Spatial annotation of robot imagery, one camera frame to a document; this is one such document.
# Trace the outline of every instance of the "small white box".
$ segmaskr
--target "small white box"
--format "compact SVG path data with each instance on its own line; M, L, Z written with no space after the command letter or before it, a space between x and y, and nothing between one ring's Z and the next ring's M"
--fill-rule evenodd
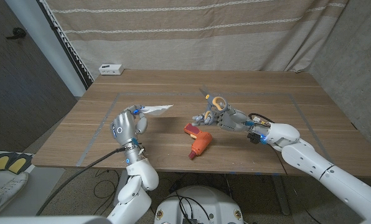
M100 74L102 75L120 75L123 72L122 65L103 64L99 67Z

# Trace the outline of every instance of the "wooden table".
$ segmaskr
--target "wooden table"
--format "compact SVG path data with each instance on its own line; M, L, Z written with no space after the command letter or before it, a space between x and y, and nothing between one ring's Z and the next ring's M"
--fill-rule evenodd
M371 146L308 73L131 71L100 75L33 158L41 167L85 167L119 145L110 123L130 105L174 105L161 116L148 116L139 142L157 171L284 174L273 150L252 144L246 133L200 127L214 137L202 156L188 159L193 139L183 128L205 111L199 91L206 85L246 114L263 114L293 125L318 153L356 176L371 177ZM125 168L115 154L96 168ZM289 174L302 172L285 164Z

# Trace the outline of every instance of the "shoe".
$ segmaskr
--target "shoe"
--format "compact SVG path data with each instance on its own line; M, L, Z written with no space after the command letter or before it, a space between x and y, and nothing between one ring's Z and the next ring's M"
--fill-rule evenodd
M27 172L21 172L15 178L0 187L0 212L24 188L28 181L28 176L29 174Z

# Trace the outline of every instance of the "toy power drill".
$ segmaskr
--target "toy power drill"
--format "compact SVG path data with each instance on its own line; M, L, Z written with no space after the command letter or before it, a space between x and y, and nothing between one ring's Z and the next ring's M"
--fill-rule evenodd
M196 155L201 155L206 146L208 146L213 139L210 133L203 132L191 124L187 124L184 131L195 139L194 143L191 145L191 153L188 155L190 159L193 159Z

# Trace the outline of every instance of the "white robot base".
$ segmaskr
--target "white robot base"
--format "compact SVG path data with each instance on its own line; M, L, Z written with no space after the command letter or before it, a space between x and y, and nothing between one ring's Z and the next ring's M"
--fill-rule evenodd
M231 197L215 188L194 185L179 189L177 194L180 198L189 197L200 203L210 218L210 220L208 220L207 215L197 203L189 200L189 205L186 199L182 199L185 213L190 220L190 208L192 208L194 219L196 219L195 222L192 223L243 224L242 213L237 203ZM158 206L154 224L189 223L187 220L183 219L184 216L180 210L179 198L174 192Z

